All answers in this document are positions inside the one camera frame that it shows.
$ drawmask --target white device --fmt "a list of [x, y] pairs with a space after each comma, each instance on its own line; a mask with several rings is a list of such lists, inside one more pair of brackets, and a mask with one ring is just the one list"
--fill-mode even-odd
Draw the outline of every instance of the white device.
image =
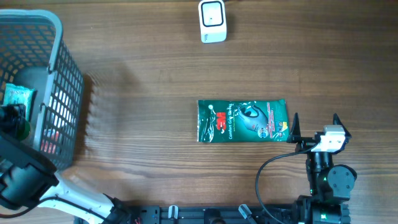
[[203, 43], [226, 39], [225, 6], [221, 0], [202, 0], [199, 3], [200, 35]]
[[325, 125], [325, 135], [321, 135], [321, 141], [311, 149], [311, 152], [337, 152], [346, 141], [346, 132], [341, 125]]

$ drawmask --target small green packet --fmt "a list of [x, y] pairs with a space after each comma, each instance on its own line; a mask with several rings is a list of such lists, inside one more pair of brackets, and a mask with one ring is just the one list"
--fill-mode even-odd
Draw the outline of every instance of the small green packet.
[[30, 106], [32, 104], [33, 92], [23, 86], [15, 86], [12, 83], [6, 84], [6, 91], [4, 93], [3, 105], [23, 104], [25, 105], [25, 119], [29, 120]]
[[286, 141], [285, 100], [198, 100], [198, 142]]

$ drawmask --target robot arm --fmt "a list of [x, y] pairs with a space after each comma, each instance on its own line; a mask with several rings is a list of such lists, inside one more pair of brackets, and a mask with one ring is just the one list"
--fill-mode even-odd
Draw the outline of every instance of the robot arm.
[[19, 142], [13, 130], [20, 127], [23, 118], [14, 107], [0, 107], [0, 157], [12, 163], [0, 176], [0, 205], [11, 210], [25, 206], [27, 210], [0, 218], [18, 217], [35, 207], [55, 208], [90, 224], [127, 223], [132, 218], [120, 200], [65, 180], [49, 159]]

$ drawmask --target green package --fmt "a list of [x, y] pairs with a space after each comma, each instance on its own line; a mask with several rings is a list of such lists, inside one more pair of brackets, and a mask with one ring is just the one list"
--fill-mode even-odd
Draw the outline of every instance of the green package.
[[30, 115], [30, 105], [32, 104], [34, 91], [34, 89], [30, 90], [23, 86], [15, 86], [12, 83], [7, 83], [3, 105], [25, 105], [25, 119], [28, 121]]
[[286, 141], [288, 118], [285, 100], [198, 100], [198, 141]]

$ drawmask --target red object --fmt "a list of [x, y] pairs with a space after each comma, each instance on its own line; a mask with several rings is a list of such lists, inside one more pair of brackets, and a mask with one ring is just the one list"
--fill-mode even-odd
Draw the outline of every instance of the red object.
[[141, 218], [138, 217], [136, 220], [134, 220], [134, 222], [135, 222], [136, 224], [141, 224]]
[[226, 130], [226, 113], [218, 112], [217, 114], [217, 129], [221, 131], [223, 129]]
[[[58, 136], [59, 136], [59, 132], [56, 131], [55, 134], [51, 135], [51, 140], [57, 142], [58, 141]], [[42, 140], [42, 145], [40, 146], [40, 150], [41, 151], [44, 151], [44, 152], [47, 152], [47, 153], [50, 153], [50, 154], [55, 154], [55, 148], [56, 148], [55, 144], [52, 144], [51, 142], [48, 142], [48, 141], [45, 141], [45, 140]]]

